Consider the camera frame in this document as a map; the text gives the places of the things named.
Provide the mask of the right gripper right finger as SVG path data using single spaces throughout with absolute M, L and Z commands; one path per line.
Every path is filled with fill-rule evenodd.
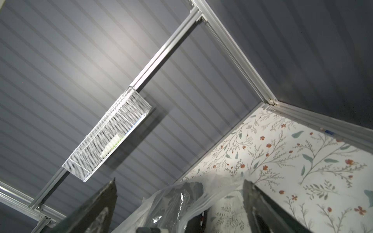
M 243 182 L 243 205 L 252 233 L 309 233 L 253 182 Z

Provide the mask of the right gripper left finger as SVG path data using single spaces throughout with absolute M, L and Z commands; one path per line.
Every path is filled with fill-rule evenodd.
M 108 233 L 117 197 L 115 180 L 111 180 L 72 214 L 53 227 L 51 232 Z

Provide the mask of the clear plastic vacuum bag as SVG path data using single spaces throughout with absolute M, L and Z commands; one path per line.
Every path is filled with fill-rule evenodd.
M 143 200 L 114 232 L 184 233 L 190 222 L 201 228 L 195 218 L 241 187 L 247 176 L 247 173 L 237 177 L 214 173 L 167 186 Z

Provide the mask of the black shirt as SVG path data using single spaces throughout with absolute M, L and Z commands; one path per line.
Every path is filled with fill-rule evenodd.
M 185 182 L 161 190 L 146 215 L 145 223 L 137 233 L 175 233 L 177 224 L 187 209 L 203 195 L 203 184 Z

